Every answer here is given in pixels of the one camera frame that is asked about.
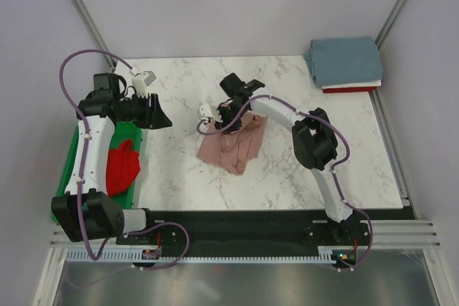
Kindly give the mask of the pink printed t-shirt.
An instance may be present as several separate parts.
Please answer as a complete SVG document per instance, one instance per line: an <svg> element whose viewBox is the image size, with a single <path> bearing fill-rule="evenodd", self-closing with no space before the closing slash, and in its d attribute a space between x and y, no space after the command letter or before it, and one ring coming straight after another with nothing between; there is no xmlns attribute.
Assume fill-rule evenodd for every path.
<svg viewBox="0 0 459 306"><path fill-rule="evenodd" d="M267 123L266 116L248 111L242 116L242 127L238 131L205 136L197 158L240 176L245 172L248 162L258 157Z"/></svg>

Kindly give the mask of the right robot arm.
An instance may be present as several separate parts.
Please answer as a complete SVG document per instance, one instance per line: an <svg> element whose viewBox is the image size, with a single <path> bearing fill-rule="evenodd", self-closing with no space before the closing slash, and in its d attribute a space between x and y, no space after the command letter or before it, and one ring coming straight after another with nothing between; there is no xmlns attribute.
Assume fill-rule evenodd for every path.
<svg viewBox="0 0 459 306"><path fill-rule="evenodd" d="M326 111L319 107L302 111L277 96L265 94L261 81L243 82L235 73L227 75L219 86L228 100L217 107L215 128L224 134L234 133L242 128L242 116L252 112L287 129L297 161L313 174L321 192L327 218L332 222L328 226L330 239L337 244L347 243L354 236L350 219L355 208L346 201L336 167L349 159L350 147L330 124Z"/></svg>

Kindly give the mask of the folded red t-shirt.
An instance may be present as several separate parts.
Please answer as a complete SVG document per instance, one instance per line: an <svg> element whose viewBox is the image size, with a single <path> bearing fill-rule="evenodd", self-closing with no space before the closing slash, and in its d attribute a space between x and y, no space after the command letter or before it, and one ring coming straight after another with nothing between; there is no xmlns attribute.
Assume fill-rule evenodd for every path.
<svg viewBox="0 0 459 306"><path fill-rule="evenodd" d="M341 93L355 93L355 92L371 92L377 89L377 86L368 87L335 87L335 88L323 88L324 94L341 94Z"/></svg>

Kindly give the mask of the folded blue t-shirt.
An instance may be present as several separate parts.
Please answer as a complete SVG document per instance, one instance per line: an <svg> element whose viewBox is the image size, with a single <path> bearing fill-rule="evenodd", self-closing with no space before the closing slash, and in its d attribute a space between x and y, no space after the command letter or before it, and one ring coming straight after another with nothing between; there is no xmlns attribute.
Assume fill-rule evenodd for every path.
<svg viewBox="0 0 459 306"><path fill-rule="evenodd" d="M374 82L383 77L379 50L371 37L314 39L303 58L319 87Z"/></svg>

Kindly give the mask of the left aluminium frame post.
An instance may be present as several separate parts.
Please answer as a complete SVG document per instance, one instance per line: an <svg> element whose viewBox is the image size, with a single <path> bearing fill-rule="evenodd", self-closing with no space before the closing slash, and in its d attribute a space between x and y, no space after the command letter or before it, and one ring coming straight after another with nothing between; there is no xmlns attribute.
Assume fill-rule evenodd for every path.
<svg viewBox="0 0 459 306"><path fill-rule="evenodd" d="M78 15L80 16L85 28L87 29L93 43L98 49L109 51L105 40L103 39L98 26L96 25L94 19L92 18L88 8L85 5L83 0L70 0L74 8L76 9Z"/></svg>

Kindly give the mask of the aluminium frame post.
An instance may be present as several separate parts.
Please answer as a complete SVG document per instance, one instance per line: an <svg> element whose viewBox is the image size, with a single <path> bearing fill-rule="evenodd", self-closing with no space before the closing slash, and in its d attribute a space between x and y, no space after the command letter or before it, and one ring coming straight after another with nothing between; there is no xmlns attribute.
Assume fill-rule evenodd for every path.
<svg viewBox="0 0 459 306"><path fill-rule="evenodd" d="M381 30L379 31L375 44L377 49L381 49L390 32L392 31L394 25L396 24L399 16L401 15L403 9L406 7L409 0L396 0L388 17L386 18Z"/></svg>
<svg viewBox="0 0 459 306"><path fill-rule="evenodd" d="M76 9L78 15L80 16L85 28L87 29L93 43L98 49L109 51L105 40L103 39L98 26L96 25L94 19L92 18L88 8L85 5L83 0L70 0L74 8Z"/></svg>

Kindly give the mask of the right aluminium frame post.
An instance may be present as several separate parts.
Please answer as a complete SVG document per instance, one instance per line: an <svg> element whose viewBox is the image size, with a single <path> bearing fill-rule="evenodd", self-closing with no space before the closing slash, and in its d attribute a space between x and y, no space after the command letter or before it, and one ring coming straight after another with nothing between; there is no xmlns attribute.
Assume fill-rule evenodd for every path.
<svg viewBox="0 0 459 306"><path fill-rule="evenodd" d="M390 32L392 31L394 25L396 24L399 16L401 15L403 9L406 7L409 0L396 0L388 17L386 18L381 30L379 31L375 44L377 49L381 49Z"/></svg>

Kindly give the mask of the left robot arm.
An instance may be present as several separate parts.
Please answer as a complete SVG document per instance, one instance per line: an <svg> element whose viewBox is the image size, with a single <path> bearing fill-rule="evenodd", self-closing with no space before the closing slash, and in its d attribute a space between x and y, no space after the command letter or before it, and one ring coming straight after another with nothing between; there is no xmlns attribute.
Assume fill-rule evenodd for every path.
<svg viewBox="0 0 459 306"><path fill-rule="evenodd" d="M111 73L96 74L94 89L77 106L78 136L70 179L51 210L71 242L116 238L132 232L142 244L157 236L157 226L147 220L147 209L123 209L108 195L106 171L110 142L120 122L137 128L170 128L172 122L147 87L156 79L152 71L133 76L134 92L125 97L120 86L126 80Z"/></svg>

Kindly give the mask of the red crumpled t-shirt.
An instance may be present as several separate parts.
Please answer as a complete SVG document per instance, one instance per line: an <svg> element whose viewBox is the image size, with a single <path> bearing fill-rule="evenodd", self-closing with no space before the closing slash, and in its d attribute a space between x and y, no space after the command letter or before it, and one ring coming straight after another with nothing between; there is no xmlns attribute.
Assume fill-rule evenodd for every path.
<svg viewBox="0 0 459 306"><path fill-rule="evenodd" d="M126 192L134 183L141 166L139 153L133 149L133 140L124 140L117 148L108 151L106 187L113 198Z"/></svg>

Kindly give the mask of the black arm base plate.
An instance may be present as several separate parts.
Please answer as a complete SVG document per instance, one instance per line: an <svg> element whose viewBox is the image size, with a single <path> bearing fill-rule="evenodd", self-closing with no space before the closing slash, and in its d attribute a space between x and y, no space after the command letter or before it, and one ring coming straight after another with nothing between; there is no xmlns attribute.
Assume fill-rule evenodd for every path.
<svg viewBox="0 0 459 306"><path fill-rule="evenodd" d="M359 247L372 239L364 217L355 212L340 224L330 220L323 210L267 211L150 211L147 226L170 223L148 234L134 234L116 239L117 244L164 244L181 224L192 242L198 240L227 242L229 240L300 241Z"/></svg>

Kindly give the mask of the aluminium front rail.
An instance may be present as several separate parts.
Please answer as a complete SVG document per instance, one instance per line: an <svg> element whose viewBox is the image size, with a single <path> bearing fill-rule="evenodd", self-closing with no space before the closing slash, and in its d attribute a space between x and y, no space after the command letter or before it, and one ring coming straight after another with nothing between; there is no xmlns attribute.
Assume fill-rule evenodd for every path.
<svg viewBox="0 0 459 306"><path fill-rule="evenodd" d="M307 247L438 247L433 224L418 220L359 219L346 229L328 221L188 221L190 244L231 244L268 241Z"/></svg>

